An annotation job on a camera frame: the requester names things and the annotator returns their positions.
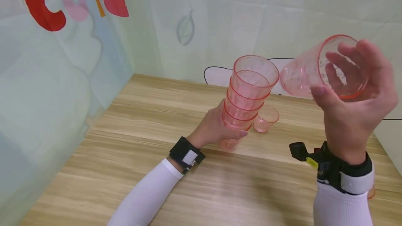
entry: leaf drawing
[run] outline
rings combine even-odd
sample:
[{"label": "leaf drawing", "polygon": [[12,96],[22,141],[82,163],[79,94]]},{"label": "leaf drawing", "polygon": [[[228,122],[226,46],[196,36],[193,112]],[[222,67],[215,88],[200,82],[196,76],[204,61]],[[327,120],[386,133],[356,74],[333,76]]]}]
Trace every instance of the leaf drawing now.
[{"label": "leaf drawing", "polygon": [[177,23],[177,40],[183,46],[187,46],[193,40],[194,33],[195,25],[193,20],[193,10],[191,10],[188,15],[182,17]]}]

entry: yellow label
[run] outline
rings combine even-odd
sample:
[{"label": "yellow label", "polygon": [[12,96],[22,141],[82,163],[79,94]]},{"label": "yellow label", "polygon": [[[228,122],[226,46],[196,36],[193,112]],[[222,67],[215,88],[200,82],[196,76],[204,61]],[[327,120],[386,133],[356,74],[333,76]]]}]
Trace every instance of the yellow label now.
[{"label": "yellow label", "polygon": [[306,162],[310,164],[311,167],[315,168],[316,170],[318,170],[318,162],[316,162],[315,160],[313,160],[310,157],[306,158]]}]

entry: wooden table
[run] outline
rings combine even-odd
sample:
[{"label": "wooden table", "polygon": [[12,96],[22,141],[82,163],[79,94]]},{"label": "wooden table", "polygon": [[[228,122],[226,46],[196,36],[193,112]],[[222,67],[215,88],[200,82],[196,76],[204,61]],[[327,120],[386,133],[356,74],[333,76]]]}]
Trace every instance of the wooden table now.
[{"label": "wooden table", "polygon": [[[225,97],[225,88],[135,75],[57,174],[21,225],[105,225],[125,195],[165,158],[180,136]],[[289,143],[321,146],[323,113],[314,102],[271,95],[280,120],[251,130],[234,153],[204,148],[206,160],[174,188],[151,225],[313,225],[316,172]],[[374,224],[401,225],[402,178],[378,140]]]}]

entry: letter c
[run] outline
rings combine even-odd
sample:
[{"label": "letter c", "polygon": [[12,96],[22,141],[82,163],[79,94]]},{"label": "letter c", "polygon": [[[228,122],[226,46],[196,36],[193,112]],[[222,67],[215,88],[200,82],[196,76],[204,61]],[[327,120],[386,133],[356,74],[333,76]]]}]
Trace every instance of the letter c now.
[{"label": "letter c", "polygon": [[48,31],[59,31],[66,25],[66,16],[60,10],[51,12],[45,5],[45,0],[25,0],[29,12],[36,22]]}]

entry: stack of cups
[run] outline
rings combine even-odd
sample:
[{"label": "stack of cups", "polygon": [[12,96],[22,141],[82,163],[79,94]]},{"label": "stack of cups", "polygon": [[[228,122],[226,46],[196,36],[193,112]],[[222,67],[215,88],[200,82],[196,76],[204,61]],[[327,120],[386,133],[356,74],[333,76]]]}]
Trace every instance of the stack of cups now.
[{"label": "stack of cups", "polygon": [[[279,76],[278,68],[263,57],[248,55],[236,60],[222,110],[225,126],[249,130]],[[220,145],[225,150],[233,151],[240,141],[225,140]]]}]

